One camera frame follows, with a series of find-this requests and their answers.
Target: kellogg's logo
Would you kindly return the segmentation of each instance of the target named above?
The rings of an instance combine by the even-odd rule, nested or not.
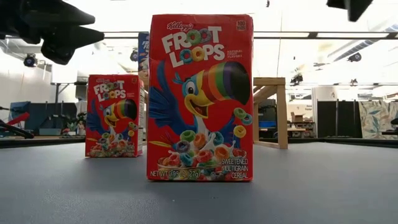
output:
[[[193,24],[182,24],[182,22],[171,22],[169,24],[167,24],[167,29],[168,30],[174,30],[174,29],[179,29],[180,31],[188,31],[191,30],[193,28]]]

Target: wooden frame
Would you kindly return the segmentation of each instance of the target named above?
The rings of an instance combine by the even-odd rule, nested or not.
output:
[[[253,142],[254,144],[278,149],[287,149],[287,108],[285,78],[254,78],[253,96]],[[277,98],[278,143],[259,140],[259,103],[275,95]]]

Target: blue feather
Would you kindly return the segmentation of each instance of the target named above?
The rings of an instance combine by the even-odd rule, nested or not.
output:
[[[149,118],[155,119],[158,127],[170,126],[175,134],[185,130],[196,131],[195,125],[187,125],[183,121],[178,108],[177,99],[170,91],[164,73],[164,61],[157,67],[157,80],[161,90],[156,87],[149,89]]]
[[[91,112],[87,112],[86,127],[91,131],[97,131],[99,134],[108,132],[102,127],[101,118],[96,112],[95,100],[91,101]]]
[[[126,127],[125,130],[122,132],[123,139],[129,138],[129,127]]]
[[[232,145],[232,142],[234,140],[234,128],[236,124],[234,124],[235,121],[235,115],[232,114],[231,118],[229,121],[224,125],[219,132],[224,136],[224,143],[228,143]]]
[[[237,149],[240,149],[241,148],[241,139],[234,137],[234,140],[235,140],[234,147],[237,148]]]

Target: froot loops cereal box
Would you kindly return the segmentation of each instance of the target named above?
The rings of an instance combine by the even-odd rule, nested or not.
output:
[[[90,75],[86,157],[142,154],[144,84],[137,75]]]
[[[147,178],[250,181],[253,23],[247,15],[155,15]]]

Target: gray tabletop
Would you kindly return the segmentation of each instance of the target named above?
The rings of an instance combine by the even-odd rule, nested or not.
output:
[[[398,223],[398,150],[255,147],[251,183],[150,182],[146,157],[0,149],[0,223]]]

